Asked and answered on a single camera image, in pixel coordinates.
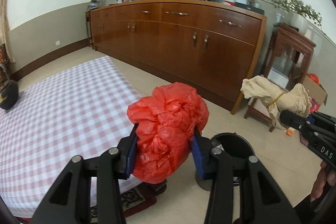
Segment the bed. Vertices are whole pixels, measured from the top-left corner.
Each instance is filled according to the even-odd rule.
[[[74,155],[101,155],[133,128],[126,111],[140,95],[109,57],[60,72],[0,109],[0,196],[14,216],[31,218]],[[122,193],[139,185],[119,181]],[[96,205],[96,180],[91,206]]]

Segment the human hand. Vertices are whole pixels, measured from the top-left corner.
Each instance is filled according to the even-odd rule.
[[[327,174],[327,164],[324,161],[321,162],[320,166],[321,170],[319,171],[316,181],[314,182],[313,189],[311,190],[310,202],[313,202],[322,196],[323,187],[327,182],[330,186],[334,186],[336,183],[335,171],[332,170],[329,174]]]

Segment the beige cloth bundle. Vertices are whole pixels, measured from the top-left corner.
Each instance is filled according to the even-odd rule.
[[[308,93],[302,84],[296,84],[288,93],[262,76],[244,79],[240,90],[246,99],[255,97],[267,108],[272,124],[279,129],[286,129],[279,122],[279,115],[289,110],[301,117],[309,115],[310,102]]]

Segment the white vase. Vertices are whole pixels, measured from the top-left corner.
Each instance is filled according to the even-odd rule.
[[[308,24],[308,20],[302,15],[299,15],[297,13],[292,13],[292,18],[289,22],[289,25],[291,25],[292,27],[298,28],[299,32],[305,35],[308,30],[309,24]]]

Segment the curtain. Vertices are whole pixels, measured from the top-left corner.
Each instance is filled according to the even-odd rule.
[[[7,19],[7,0],[0,0],[0,46],[5,45],[7,56],[11,63],[15,63],[8,40],[9,25]]]

